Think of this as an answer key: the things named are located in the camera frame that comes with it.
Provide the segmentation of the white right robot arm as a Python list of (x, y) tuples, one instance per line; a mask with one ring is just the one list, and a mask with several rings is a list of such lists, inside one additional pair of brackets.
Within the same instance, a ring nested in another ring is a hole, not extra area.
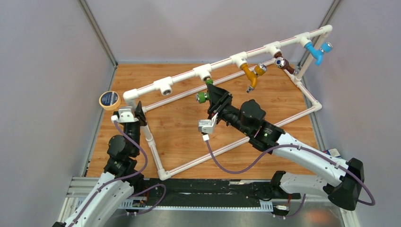
[(312, 175), (296, 175), (277, 171), (270, 184), (274, 197), (282, 198), (287, 193), (311, 194), (325, 197), (342, 209), (356, 209), (360, 193), (366, 188), (362, 161), (357, 158), (345, 160), (316, 150), (266, 121), (266, 112), (255, 100), (245, 101), (240, 108), (236, 108), (232, 99), (230, 92), (213, 84), (207, 85), (206, 92), (196, 95), (199, 103), (209, 104), (208, 118), (198, 123), (205, 141), (208, 141), (215, 126), (224, 121), (244, 134), (262, 155), (274, 154), (313, 172)]

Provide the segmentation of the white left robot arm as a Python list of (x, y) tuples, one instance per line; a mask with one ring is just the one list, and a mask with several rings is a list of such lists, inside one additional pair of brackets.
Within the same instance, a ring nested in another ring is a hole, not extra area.
[(130, 195), (139, 196), (144, 192), (144, 176), (141, 172), (145, 166), (139, 171), (135, 170), (135, 158), (140, 154), (147, 157), (139, 145), (140, 129), (147, 125), (142, 103), (115, 111), (112, 122), (120, 133), (109, 140), (109, 159), (104, 172), (73, 214), (65, 221), (55, 222), (53, 226), (102, 227), (124, 200)]

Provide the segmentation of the white PVC pipe frame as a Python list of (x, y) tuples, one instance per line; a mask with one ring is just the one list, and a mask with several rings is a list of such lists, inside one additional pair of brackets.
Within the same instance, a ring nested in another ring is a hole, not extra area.
[[(263, 147), (263, 143), (258, 142), (256, 136), (260, 134), (262, 129), (265, 112), (253, 100), (245, 104), (246, 109), (253, 112), (252, 115), (234, 108), (232, 106), (232, 94), (218, 87), (223, 82), (245, 75), (250, 81), (248, 91), (253, 91), (258, 83), (258, 77), (266, 72), (267, 66), (274, 64), (287, 74), (293, 84), (311, 102), (311, 106), (308, 109), (278, 122), (278, 126), (284, 126), (321, 110), (322, 105), (307, 90), (301, 80), (311, 62), (314, 61), (316, 65), (320, 65), (323, 61), (323, 56), (333, 49), (332, 44), (325, 41), (331, 32), (332, 26), (325, 25), (314, 31), (304, 32), (282, 41), (275, 41), (247, 52), (240, 52), (229, 58), (204, 64), (190, 71), (172, 77), (165, 77), (144, 87), (124, 92), (123, 99), (131, 107), (139, 106), (136, 100), (140, 96), (156, 90), (166, 97), (160, 102), (144, 107), (144, 111), (161, 107), (194, 94), (199, 103), (209, 102), (209, 117), (200, 121), (200, 132), (212, 133), (217, 123), (225, 120), (228, 125), (236, 127), (245, 135), (241, 140), (169, 171), (162, 166), (154, 138), (149, 138), (148, 146), (151, 149), (159, 179), (170, 179), (178, 173), (228, 152), (246, 142), (250, 142), (256, 147)], [(300, 44), (309, 53), (300, 70), (293, 68), (288, 60), (283, 57), (281, 48), (291, 44)]]

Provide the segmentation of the green water faucet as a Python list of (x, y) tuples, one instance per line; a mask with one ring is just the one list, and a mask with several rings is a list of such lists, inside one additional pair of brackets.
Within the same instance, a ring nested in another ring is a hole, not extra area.
[[(213, 84), (213, 80), (212, 79), (207, 79), (205, 81), (205, 84), (206, 85)], [(205, 103), (206, 101), (209, 100), (209, 93), (208, 92), (198, 92), (195, 95), (195, 99), (196, 99), (196, 101), (198, 103), (203, 104), (203, 103)]]

